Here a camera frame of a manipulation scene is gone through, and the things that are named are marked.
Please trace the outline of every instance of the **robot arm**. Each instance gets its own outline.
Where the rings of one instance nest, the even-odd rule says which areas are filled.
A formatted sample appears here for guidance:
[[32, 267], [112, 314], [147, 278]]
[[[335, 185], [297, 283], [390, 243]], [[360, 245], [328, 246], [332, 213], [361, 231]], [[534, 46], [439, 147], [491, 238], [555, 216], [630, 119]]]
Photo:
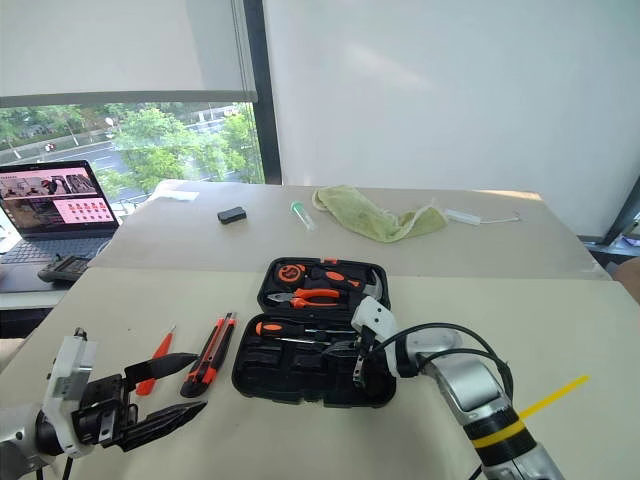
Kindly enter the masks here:
[[126, 367], [124, 377], [89, 382], [96, 347], [77, 329], [58, 351], [43, 404], [0, 409], [0, 480], [17, 480], [61, 453], [82, 457], [98, 444], [129, 451], [168, 435], [205, 407], [172, 405], [138, 422], [138, 407], [129, 402], [136, 384], [176, 373], [198, 356], [173, 353]]
[[[360, 333], [354, 383], [364, 386], [365, 357], [373, 348], [373, 339], [383, 342], [397, 333], [398, 328], [393, 314], [372, 297], [362, 301], [351, 325]], [[404, 341], [392, 343], [384, 351], [394, 376], [422, 373], [437, 382], [489, 480], [563, 480], [491, 371], [476, 356], [452, 353], [434, 358], [421, 368], [429, 356], [458, 348], [461, 343], [455, 330], [435, 328], [410, 333]]]

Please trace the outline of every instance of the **yellow tape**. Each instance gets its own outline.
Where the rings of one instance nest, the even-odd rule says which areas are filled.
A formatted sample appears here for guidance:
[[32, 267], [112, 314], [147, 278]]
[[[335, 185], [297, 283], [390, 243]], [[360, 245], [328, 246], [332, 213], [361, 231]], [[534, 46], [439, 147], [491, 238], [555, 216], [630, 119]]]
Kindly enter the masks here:
[[520, 418], [530, 417], [534, 413], [536, 413], [536, 412], [542, 410], [543, 408], [551, 405], [553, 402], [558, 400], [560, 397], [565, 396], [571, 390], [579, 387], [580, 385], [585, 383], [587, 380], [589, 380], [589, 375], [583, 375], [583, 376], [581, 376], [579, 378], [576, 378], [573, 382], [570, 382], [567, 385], [565, 385], [564, 387], [562, 387], [561, 389], [556, 390], [555, 392], [553, 392], [548, 397], [543, 398], [542, 400], [540, 400], [537, 403], [534, 403], [529, 408], [525, 408], [523, 411], [520, 412]]
[[493, 445], [494, 443], [498, 443], [503, 440], [506, 440], [509, 437], [513, 437], [516, 433], [520, 433], [525, 428], [527, 427], [525, 427], [524, 423], [518, 420], [515, 423], [512, 423], [511, 425], [509, 425], [508, 427], [504, 427], [502, 430], [498, 430], [497, 432], [494, 432], [485, 437], [480, 437], [480, 438], [476, 438], [475, 440], [471, 440], [471, 443], [473, 443], [474, 448], [488, 447], [490, 445]]
[[471, 440], [471, 443], [473, 444], [473, 446], [475, 448], [483, 448], [483, 447], [489, 447], [489, 446], [494, 445], [494, 444], [496, 444], [498, 442], [502, 442], [503, 440], [506, 440], [507, 438], [513, 437], [517, 433], [520, 433], [522, 430], [527, 428], [525, 426], [525, 424], [522, 422], [521, 419], [530, 417], [534, 413], [536, 413], [536, 412], [542, 410], [543, 408], [551, 405], [553, 402], [558, 400], [560, 397], [565, 396], [567, 393], [569, 393], [570, 391], [572, 391], [575, 388], [579, 387], [580, 385], [585, 383], [587, 380], [589, 380], [589, 375], [583, 375], [582, 377], [576, 378], [573, 382], [568, 383], [567, 385], [565, 385], [561, 389], [556, 390], [555, 392], [553, 392], [548, 397], [543, 398], [539, 402], [534, 403], [529, 408], [526, 408], [525, 410], [520, 412], [520, 414], [519, 414], [520, 419], [518, 421], [516, 421], [515, 423], [512, 423], [508, 427], [505, 427], [502, 430], [494, 432], [494, 433], [492, 433], [490, 435], [486, 435], [484, 437], [477, 438], [475, 440]]

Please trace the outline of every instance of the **open tool case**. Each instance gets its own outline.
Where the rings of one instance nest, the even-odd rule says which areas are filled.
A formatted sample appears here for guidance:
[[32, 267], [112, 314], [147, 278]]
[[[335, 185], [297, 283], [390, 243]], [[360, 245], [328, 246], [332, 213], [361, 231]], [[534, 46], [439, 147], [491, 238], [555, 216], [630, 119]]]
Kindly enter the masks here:
[[[350, 285], [347, 288], [344, 281], [358, 287]], [[286, 327], [307, 330], [289, 335], [283, 333], [281, 337], [352, 344], [356, 335], [351, 328], [351, 318], [365, 296], [361, 290], [376, 282], [380, 284], [378, 301], [390, 308], [387, 277], [378, 265], [319, 258], [274, 260], [258, 294], [258, 303], [264, 313], [249, 321], [240, 341], [232, 375], [236, 389], [249, 397], [286, 403], [323, 400], [325, 406], [332, 407], [380, 407], [386, 404], [395, 394], [396, 382], [387, 369], [384, 356], [367, 360], [364, 369], [366, 388], [361, 389], [356, 388], [353, 382], [354, 355], [327, 355], [323, 351], [329, 345], [287, 342], [264, 336], [264, 330], [261, 330], [263, 335], [256, 332], [258, 325], [262, 327], [269, 322], [277, 322]], [[340, 297], [303, 300], [335, 302], [335, 306], [305, 305], [299, 308], [294, 308], [291, 301], [269, 298], [274, 294], [293, 293], [298, 288], [329, 288], [338, 290]], [[308, 332], [309, 329], [323, 332]], [[345, 333], [326, 333], [325, 330]]]

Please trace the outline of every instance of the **cloth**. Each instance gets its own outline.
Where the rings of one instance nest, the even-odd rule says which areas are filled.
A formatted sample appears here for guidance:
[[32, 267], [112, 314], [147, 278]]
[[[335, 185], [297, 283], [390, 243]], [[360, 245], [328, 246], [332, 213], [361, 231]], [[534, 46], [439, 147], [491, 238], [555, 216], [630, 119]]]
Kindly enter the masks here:
[[433, 205], [396, 216], [348, 185], [319, 188], [312, 201], [317, 209], [330, 211], [343, 227], [383, 243], [435, 232], [447, 224]]

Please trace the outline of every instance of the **black eraser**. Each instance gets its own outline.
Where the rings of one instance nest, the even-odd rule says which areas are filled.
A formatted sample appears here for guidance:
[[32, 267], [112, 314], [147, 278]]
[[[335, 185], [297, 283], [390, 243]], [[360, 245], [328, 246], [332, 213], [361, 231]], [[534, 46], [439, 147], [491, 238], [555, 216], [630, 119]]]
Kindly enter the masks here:
[[243, 218], [247, 218], [247, 212], [245, 212], [242, 207], [235, 207], [230, 210], [225, 210], [224, 212], [218, 212], [218, 220], [225, 225], [237, 220], [242, 220]]

